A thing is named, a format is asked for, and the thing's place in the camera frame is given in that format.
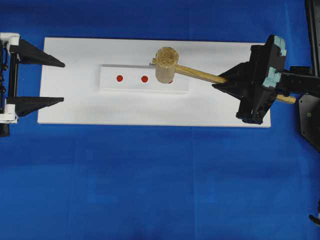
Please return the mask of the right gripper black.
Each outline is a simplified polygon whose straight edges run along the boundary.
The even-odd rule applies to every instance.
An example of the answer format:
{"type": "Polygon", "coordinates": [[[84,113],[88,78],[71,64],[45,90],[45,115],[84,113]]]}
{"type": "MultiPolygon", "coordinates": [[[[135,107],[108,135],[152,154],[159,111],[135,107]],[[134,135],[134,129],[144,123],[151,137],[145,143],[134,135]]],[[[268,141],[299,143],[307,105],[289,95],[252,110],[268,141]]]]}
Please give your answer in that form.
{"type": "Polygon", "coordinates": [[[285,40],[270,35],[264,45],[253,45],[249,62],[242,62],[221,73],[226,83],[212,87],[240,100],[236,117],[247,124],[263,123],[276,100],[277,84],[284,70],[287,49],[285,40]]]}

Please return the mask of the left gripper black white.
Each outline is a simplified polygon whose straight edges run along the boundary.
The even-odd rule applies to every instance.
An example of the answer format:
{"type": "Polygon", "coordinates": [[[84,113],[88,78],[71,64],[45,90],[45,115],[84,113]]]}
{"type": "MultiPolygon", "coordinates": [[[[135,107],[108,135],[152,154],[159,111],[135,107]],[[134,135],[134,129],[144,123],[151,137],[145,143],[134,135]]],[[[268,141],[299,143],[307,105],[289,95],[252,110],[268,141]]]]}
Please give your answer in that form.
{"type": "Polygon", "coordinates": [[[18,64],[45,65],[64,68],[66,65],[35,47],[28,41],[20,39],[18,33],[0,33],[0,123],[16,124],[18,117],[50,107],[64,101],[63,97],[17,96],[18,64]],[[7,103],[8,98],[15,98],[15,104],[7,103]]]}

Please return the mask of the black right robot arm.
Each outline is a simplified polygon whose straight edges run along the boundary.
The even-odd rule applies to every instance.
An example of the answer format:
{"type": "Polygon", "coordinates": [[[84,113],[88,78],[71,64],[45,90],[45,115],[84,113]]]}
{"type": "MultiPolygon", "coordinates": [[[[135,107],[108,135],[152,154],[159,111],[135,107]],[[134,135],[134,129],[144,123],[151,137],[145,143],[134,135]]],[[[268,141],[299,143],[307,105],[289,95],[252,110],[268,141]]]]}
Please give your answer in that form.
{"type": "Polygon", "coordinates": [[[247,124],[263,123],[278,95],[320,95],[320,79],[304,70],[285,69],[286,42],[270,35],[264,45],[252,45],[250,58],[221,74],[225,83],[213,87],[240,101],[236,117],[247,124]]]}

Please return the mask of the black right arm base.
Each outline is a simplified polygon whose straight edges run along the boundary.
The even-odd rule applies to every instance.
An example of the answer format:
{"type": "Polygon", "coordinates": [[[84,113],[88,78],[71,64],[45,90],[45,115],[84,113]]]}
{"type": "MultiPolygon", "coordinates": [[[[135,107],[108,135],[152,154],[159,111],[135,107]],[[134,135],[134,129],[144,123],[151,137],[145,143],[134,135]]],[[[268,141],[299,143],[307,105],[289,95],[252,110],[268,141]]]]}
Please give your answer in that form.
{"type": "Polygon", "coordinates": [[[305,93],[298,102],[300,133],[317,151],[320,150],[320,2],[305,1],[312,67],[306,72],[317,78],[316,93],[305,93]]]}

